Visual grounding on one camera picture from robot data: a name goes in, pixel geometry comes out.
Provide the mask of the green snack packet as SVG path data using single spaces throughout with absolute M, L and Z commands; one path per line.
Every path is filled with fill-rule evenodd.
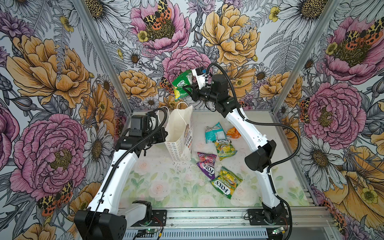
M 176 101 L 190 96 L 187 91 L 183 89 L 183 87 L 189 86 L 192 83 L 193 74 L 191 70 L 183 72 L 172 82 Z

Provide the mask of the teal snack packet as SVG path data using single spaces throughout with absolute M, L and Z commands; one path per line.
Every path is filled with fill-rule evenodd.
M 215 124 L 213 127 L 206 127 L 205 141 L 207 144 L 214 143 L 217 140 L 225 140 L 226 138 L 226 133 L 220 123 Z

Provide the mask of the orange snack packet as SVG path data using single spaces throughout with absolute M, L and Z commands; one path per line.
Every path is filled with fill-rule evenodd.
M 226 137 L 230 139 L 238 139 L 241 137 L 241 134 L 235 127 L 232 127 L 226 132 Z

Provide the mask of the white patterned paper bag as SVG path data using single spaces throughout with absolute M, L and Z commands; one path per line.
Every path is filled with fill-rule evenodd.
M 190 161 L 193 141 L 193 106 L 186 109 L 176 108 L 170 114 L 165 128 L 168 136 L 165 145 L 175 162 Z

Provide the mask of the yellow green Fox's packet back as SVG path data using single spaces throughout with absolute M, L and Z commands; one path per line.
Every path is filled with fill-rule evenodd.
M 225 158 L 233 157 L 237 153 L 237 150 L 232 145 L 231 140 L 228 140 L 228 139 L 216 140 L 214 144 L 215 144 L 220 161 L 222 161 Z

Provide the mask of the purple Fox's candy packet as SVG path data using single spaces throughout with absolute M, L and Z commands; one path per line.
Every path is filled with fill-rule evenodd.
M 197 166 L 210 179 L 215 179 L 215 162 L 217 156 L 215 154 L 206 154 L 197 152 L 199 161 Z

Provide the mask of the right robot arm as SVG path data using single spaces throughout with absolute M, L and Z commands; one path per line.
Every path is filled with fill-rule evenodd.
M 269 167 L 276 149 L 276 142 L 267 137 L 250 123 L 235 97 L 231 97 L 227 87 L 202 87 L 187 85 L 183 90 L 194 100 L 205 100 L 214 103 L 216 111 L 229 121 L 241 134 L 249 146 L 251 153 L 245 157 L 247 167 L 256 173 L 262 191 L 262 206 L 265 222 L 274 224 L 284 214 L 285 207 L 279 199 Z

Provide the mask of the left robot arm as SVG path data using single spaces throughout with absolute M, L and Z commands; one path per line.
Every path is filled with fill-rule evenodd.
M 112 164 L 93 200 L 75 214 L 74 223 L 84 240 L 121 240 L 126 229 L 152 221 L 152 205 L 134 201 L 126 213 L 119 214 L 125 183 L 142 152 L 163 143 L 167 137 L 164 123 L 157 117 L 134 116 L 131 127 L 118 139 Z

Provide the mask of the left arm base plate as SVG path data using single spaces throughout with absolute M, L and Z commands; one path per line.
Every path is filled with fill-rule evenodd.
M 167 210 L 152 210 L 150 220 L 141 220 L 132 225 L 132 227 L 164 227 L 167 222 Z

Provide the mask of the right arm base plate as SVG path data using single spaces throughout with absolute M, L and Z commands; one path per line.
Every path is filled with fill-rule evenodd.
M 251 226 L 288 226 L 292 220 L 285 209 L 280 213 L 265 211 L 264 209 L 248 209 L 244 219 L 248 220 Z

